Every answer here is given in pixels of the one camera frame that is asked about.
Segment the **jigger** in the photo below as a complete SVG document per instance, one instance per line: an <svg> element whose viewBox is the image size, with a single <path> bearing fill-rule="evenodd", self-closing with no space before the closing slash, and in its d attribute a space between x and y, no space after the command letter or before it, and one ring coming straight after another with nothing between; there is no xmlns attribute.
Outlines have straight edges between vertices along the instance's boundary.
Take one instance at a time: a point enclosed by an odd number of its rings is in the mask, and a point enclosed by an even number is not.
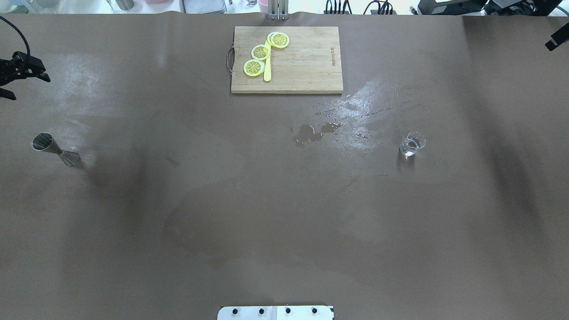
<svg viewBox="0 0 569 320"><path fill-rule="evenodd" d="M77 152L65 151L59 149L57 142L53 139L51 134L49 133L40 133L32 141L32 147L34 150L55 153L59 156L59 158L65 163L66 166L72 167L76 165L79 160L81 160L81 156Z"/></svg>

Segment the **pink object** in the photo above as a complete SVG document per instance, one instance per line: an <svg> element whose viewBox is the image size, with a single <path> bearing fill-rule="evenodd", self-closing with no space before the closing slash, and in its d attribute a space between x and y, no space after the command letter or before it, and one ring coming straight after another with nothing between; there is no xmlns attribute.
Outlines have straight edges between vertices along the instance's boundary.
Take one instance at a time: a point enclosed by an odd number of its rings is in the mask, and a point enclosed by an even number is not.
<svg viewBox="0 0 569 320"><path fill-rule="evenodd" d="M257 2L262 13L269 13L269 0L259 0Z"/></svg>

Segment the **yellow knife handle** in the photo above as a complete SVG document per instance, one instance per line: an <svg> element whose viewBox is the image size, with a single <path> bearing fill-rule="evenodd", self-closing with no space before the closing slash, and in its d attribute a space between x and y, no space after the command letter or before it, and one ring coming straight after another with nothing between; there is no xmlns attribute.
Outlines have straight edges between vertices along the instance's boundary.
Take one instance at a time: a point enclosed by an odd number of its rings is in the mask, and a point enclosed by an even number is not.
<svg viewBox="0 0 569 320"><path fill-rule="evenodd" d="M273 77L272 73L271 73L271 44L269 43L269 41L265 41L265 45L269 47L269 56L267 57L267 59L265 60L265 72L263 73L263 80L265 82L269 82L271 81L271 78Z"/></svg>

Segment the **cutting board handle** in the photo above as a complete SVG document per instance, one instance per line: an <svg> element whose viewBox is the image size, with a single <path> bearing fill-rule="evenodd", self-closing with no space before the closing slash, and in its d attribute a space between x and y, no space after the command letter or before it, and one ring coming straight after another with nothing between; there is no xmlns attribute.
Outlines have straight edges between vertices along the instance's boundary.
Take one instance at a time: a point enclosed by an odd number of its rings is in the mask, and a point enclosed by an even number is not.
<svg viewBox="0 0 569 320"><path fill-rule="evenodd" d="M233 51L233 62L231 62L231 67L229 66L229 54ZM231 48L227 52L227 58L225 59L225 64L227 65L227 69L229 69L230 74L233 74L233 64L235 63L235 42L231 44Z"/></svg>

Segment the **wooden cutting board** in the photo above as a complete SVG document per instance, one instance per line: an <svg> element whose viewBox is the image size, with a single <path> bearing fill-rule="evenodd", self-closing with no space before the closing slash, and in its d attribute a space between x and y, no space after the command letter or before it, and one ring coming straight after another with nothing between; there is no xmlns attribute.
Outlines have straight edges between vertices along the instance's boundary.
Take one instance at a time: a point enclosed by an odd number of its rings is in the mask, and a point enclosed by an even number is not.
<svg viewBox="0 0 569 320"><path fill-rule="evenodd" d="M249 77L243 65L251 50L273 31L286 33L288 47L271 49L273 78ZM343 93L338 27L235 27L233 93Z"/></svg>

